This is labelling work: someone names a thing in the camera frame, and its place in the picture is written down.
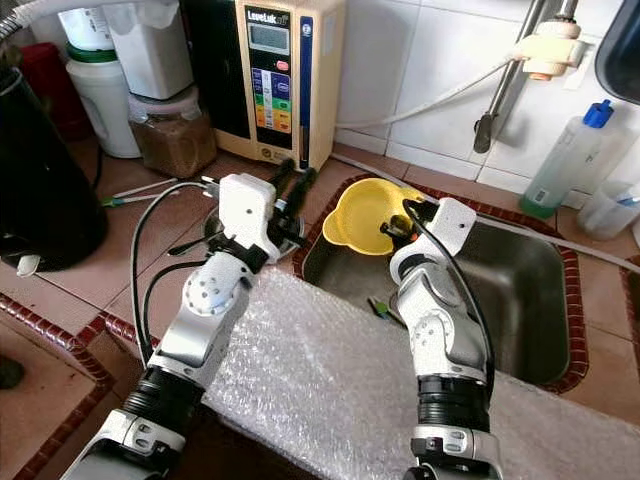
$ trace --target bubble wrap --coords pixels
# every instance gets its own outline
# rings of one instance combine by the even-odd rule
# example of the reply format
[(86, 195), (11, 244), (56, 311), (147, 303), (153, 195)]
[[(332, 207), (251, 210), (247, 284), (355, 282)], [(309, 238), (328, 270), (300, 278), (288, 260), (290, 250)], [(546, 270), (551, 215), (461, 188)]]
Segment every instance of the bubble wrap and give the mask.
[[(276, 269), (259, 277), (204, 403), (321, 478), (399, 480), (414, 464), (407, 333)], [(506, 375), (491, 424), (508, 479), (638, 478), (640, 429)]]

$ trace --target clear plastic cup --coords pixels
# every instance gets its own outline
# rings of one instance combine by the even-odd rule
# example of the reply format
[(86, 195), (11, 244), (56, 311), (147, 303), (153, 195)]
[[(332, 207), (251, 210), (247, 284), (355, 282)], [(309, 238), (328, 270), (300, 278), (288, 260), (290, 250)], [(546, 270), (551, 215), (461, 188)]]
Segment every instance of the clear plastic cup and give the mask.
[(611, 240), (640, 215), (640, 202), (623, 204), (620, 196), (632, 185), (607, 181), (578, 214), (578, 225), (595, 240)]

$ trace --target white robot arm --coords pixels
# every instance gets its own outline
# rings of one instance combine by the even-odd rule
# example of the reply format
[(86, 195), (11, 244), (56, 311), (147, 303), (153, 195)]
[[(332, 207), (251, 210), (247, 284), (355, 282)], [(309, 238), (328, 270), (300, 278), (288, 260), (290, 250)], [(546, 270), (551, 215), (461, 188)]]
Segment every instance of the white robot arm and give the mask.
[(180, 310), (136, 390), (109, 414), (62, 480), (168, 475), (247, 308), (255, 275), (303, 241), (297, 214), (316, 173), (308, 170), (287, 201), (276, 202), (276, 192), (284, 189), (293, 169), (293, 162), (287, 162), (271, 183), (246, 174), (222, 179), (218, 211), (224, 235), (210, 243), (208, 261), (187, 279)]
[(417, 467), (405, 480), (501, 480), (498, 440), (489, 428), (491, 344), (475, 300), (460, 295), (461, 287), (469, 293), (465, 280), (450, 271), (451, 256), (462, 248), (476, 214), (445, 198), (424, 226), (410, 203), (405, 207), (421, 235), (391, 261), (418, 379), (418, 426), (411, 440)]

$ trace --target jar with brown contents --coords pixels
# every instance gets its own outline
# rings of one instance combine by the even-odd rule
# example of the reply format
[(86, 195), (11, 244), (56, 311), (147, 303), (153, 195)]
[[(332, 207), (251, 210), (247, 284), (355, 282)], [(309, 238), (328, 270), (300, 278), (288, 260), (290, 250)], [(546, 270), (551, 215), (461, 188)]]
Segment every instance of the jar with brown contents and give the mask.
[(130, 97), (131, 127), (146, 167), (187, 178), (214, 160), (214, 133), (197, 92), (191, 87), (162, 102)]

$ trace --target yellow funnel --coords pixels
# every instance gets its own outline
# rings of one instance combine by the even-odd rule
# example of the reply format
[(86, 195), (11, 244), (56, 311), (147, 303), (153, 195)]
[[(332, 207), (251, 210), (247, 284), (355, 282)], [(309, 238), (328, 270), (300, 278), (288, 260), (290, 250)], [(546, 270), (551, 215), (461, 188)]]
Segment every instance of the yellow funnel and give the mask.
[(380, 226), (394, 215), (408, 219), (402, 201), (421, 200), (413, 188), (400, 188), (381, 178), (354, 183), (340, 197), (338, 206), (324, 221), (322, 233), (334, 245), (345, 245), (364, 255), (388, 255), (393, 242)]

